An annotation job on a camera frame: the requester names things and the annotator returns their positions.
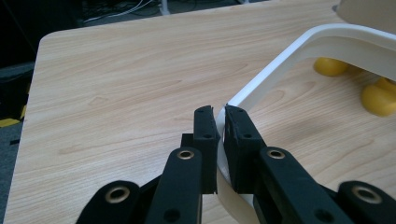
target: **yellow object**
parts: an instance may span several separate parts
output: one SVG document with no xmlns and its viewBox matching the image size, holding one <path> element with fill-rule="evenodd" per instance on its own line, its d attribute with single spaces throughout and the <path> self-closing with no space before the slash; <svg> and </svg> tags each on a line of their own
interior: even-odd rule
<svg viewBox="0 0 396 224">
<path fill-rule="evenodd" d="M 331 58 L 318 58 L 314 63 L 314 69 L 319 74 L 328 77 L 339 76 L 348 68 L 348 63 L 331 59 Z"/>
<path fill-rule="evenodd" d="M 24 115 L 26 113 L 26 105 L 23 106 L 22 112 L 21 112 L 21 119 L 24 118 Z"/>
<path fill-rule="evenodd" d="M 20 120 L 17 119 L 2 119 L 0 120 L 0 128 L 4 128 L 13 124 L 17 124 L 21 122 Z"/>
<path fill-rule="evenodd" d="M 396 83 L 381 77 L 361 92 L 361 103 L 369 112 L 386 117 L 396 112 Z"/>
</svg>

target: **cable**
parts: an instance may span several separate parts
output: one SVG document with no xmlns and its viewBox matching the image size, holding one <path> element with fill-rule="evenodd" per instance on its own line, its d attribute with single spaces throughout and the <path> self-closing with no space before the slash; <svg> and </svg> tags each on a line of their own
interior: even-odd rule
<svg viewBox="0 0 396 224">
<path fill-rule="evenodd" d="M 116 13 L 116 14 L 115 13 L 111 13 L 111 14 L 106 14 L 106 15 L 99 16 L 99 17 L 90 18 L 90 19 L 85 20 L 84 23 L 85 22 L 89 22 L 89 21 L 97 21 L 97 20 L 103 19 L 103 18 L 111 18 L 111 17 L 123 16 L 123 15 L 129 14 L 129 13 L 135 12 L 138 9 L 140 9 L 142 7 L 145 7 L 146 5 L 152 3 L 153 1 L 155 1 L 155 0 L 149 0 L 147 3 L 145 3 L 144 5 L 141 6 L 141 4 L 144 2 L 144 0 L 140 0 L 140 2 L 137 3 L 137 5 L 135 5 L 134 7 L 130 8 L 130 9 L 126 10 L 126 11 L 123 11 L 123 12 L 120 12 L 120 13 Z"/>
<path fill-rule="evenodd" d="M 161 12 L 158 7 L 156 7 L 156 9 L 154 11 L 149 10 L 149 8 L 152 9 L 152 7 L 147 7 L 147 10 L 145 10 L 145 11 L 143 11 L 144 9 L 142 9 L 142 13 L 137 13 L 137 11 L 138 11 L 137 10 L 135 12 L 132 12 L 132 14 L 134 14 L 136 16 L 140 16 L 140 17 L 151 17 L 151 16 L 154 16 Z"/>
</svg>

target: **yellow ball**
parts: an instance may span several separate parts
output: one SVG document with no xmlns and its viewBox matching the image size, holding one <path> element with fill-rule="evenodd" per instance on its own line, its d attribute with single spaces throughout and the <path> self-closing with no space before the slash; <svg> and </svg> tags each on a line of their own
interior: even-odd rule
<svg viewBox="0 0 396 224">
<path fill-rule="evenodd" d="M 314 63 L 314 69 L 319 74 L 328 77 L 339 76 L 348 68 L 348 63 L 331 59 L 331 58 L 318 58 Z"/>
<path fill-rule="evenodd" d="M 363 89 L 361 104 L 379 117 L 392 115 L 396 112 L 396 84 L 381 77 L 375 84 Z"/>
</svg>

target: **wood grain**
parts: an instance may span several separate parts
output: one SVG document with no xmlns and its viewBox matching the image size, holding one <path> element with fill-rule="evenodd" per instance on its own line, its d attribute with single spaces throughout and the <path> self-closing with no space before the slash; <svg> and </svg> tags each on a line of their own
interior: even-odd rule
<svg viewBox="0 0 396 224">
<path fill-rule="evenodd" d="M 159 175 L 193 110 L 215 113 L 304 31 L 342 22 L 335 0 L 271 1 L 44 37 L 5 223 L 74 223 L 114 180 Z M 376 185 L 396 197 L 396 117 L 360 105 L 375 75 L 322 77 L 298 63 L 250 115 L 321 184 Z M 204 223 L 236 223 L 213 195 Z"/>
</svg>

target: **white bent panel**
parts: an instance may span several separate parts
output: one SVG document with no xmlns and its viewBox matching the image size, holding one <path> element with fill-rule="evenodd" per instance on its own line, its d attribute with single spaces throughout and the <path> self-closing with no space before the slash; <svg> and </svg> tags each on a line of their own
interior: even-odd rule
<svg viewBox="0 0 396 224">
<path fill-rule="evenodd" d="M 314 27 L 288 46 L 255 76 L 227 104 L 249 111 L 297 62 L 328 57 L 396 80 L 396 35 L 352 24 L 326 24 Z M 216 118 L 222 139 L 225 110 Z M 230 186 L 227 158 L 222 142 L 218 152 L 219 199 L 240 223 L 258 223 L 251 195 L 238 195 Z"/>
</svg>

